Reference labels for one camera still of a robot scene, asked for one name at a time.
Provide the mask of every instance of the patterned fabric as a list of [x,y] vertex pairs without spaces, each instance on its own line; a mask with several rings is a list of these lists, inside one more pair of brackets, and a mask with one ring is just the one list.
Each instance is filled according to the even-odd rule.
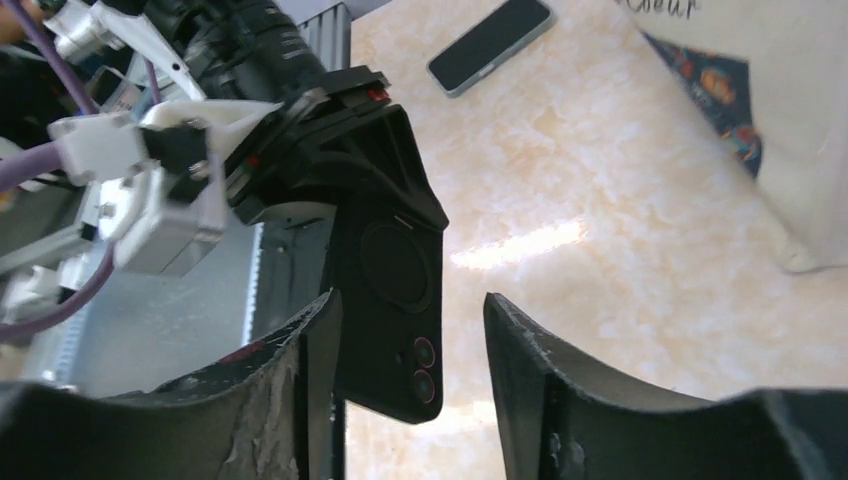
[[686,92],[754,177],[763,147],[753,126],[748,64],[645,35]]

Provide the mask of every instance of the phone screen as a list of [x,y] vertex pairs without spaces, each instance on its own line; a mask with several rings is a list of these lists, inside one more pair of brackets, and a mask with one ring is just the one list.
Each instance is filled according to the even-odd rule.
[[431,60],[428,68],[446,91],[456,90],[550,16],[548,7],[537,1],[508,0]]

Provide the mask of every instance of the marble surface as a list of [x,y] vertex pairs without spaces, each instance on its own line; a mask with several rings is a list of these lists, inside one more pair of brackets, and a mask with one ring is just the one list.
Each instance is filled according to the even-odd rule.
[[353,26],[354,63],[393,83],[452,223],[444,410],[407,426],[353,407],[349,478],[504,478],[487,291],[689,394],[848,385],[848,271],[777,268],[753,182],[612,0],[551,1],[551,31],[440,92],[427,61],[500,1],[394,0]]

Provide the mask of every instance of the white 3d-printed part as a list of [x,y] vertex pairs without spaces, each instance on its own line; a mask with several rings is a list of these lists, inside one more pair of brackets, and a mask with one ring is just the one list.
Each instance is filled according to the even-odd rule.
[[[221,162],[247,137],[276,105],[248,101],[168,102],[153,107],[143,126],[168,128],[186,121],[207,130],[209,185],[190,205],[168,200],[167,173],[150,171],[142,213],[115,244],[114,262],[120,270],[153,275],[182,276],[221,239],[227,205]],[[114,180],[101,188],[100,233],[109,237],[129,208],[134,182]]]
[[131,177],[148,161],[141,132],[127,112],[63,118],[47,131],[75,185]]
[[2,307],[7,317],[28,316],[56,304],[59,275],[44,267],[32,267],[12,276],[3,295]]

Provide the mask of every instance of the screw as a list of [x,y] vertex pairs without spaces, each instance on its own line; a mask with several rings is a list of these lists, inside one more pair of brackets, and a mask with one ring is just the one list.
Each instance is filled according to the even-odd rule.
[[185,124],[191,128],[196,128],[198,130],[206,128],[206,122],[200,118],[189,118],[185,121]]
[[201,160],[188,167],[188,173],[192,180],[200,181],[209,178],[209,162]]
[[117,213],[118,207],[114,203],[104,203],[100,206],[100,218],[112,218]]

